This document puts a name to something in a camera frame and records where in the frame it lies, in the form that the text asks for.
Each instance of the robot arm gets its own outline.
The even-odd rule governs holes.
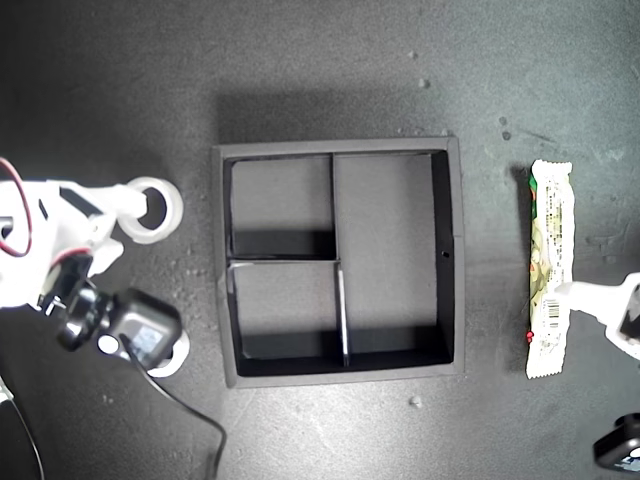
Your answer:
[[[118,222],[134,241],[150,244],[171,234],[183,213],[178,190],[144,177],[127,185],[85,188],[74,182],[23,182],[0,158],[13,181],[0,182],[0,308],[30,305],[62,319],[60,343],[75,350],[92,338],[107,355],[129,358],[121,335],[148,373],[175,373],[189,352],[178,311],[135,289],[113,295],[90,281],[124,252],[111,238]],[[167,213],[155,230],[138,219],[147,213],[144,191],[158,190]]]

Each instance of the gray surface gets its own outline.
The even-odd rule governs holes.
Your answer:
[[[328,262],[236,268],[238,324],[245,356],[323,356],[323,337],[328,337],[339,360],[333,271]]]
[[[413,349],[412,327],[436,323],[431,182],[429,155],[336,157],[340,257],[354,353]]]
[[[328,155],[238,162],[232,179],[234,254],[336,258]]]
[[[184,193],[180,231],[128,244],[101,285],[131,281],[184,313],[192,355],[165,384],[229,428],[221,478],[628,478],[590,459],[640,397],[637,362],[601,326],[574,315],[564,373],[524,375],[521,167],[574,162],[576,279],[615,283],[640,269],[637,2],[17,3],[0,4],[2,154],[25,177],[97,185],[152,174]],[[227,390],[210,145],[443,129],[461,139],[466,374]],[[53,330],[27,311],[0,318],[0,368],[48,478],[203,478],[215,441],[206,427],[126,364],[62,352]],[[422,408],[409,405],[415,395]]]

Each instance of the tape roll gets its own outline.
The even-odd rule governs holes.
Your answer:
[[[120,228],[122,228],[124,233],[131,237],[134,242],[143,245],[156,243],[167,238],[178,228],[178,225],[180,225],[182,221],[182,214],[184,213],[184,203],[182,202],[180,192],[173,184],[159,178],[140,177],[131,180],[127,186],[138,192],[144,192],[149,188],[153,188],[162,195],[164,203],[167,206],[164,220],[162,220],[162,223],[154,230],[143,226],[137,218],[118,218]]]

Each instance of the black tray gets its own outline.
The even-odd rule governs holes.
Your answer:
[[[230,387],[463,371],[457,139],[224,145],[213,160]]]

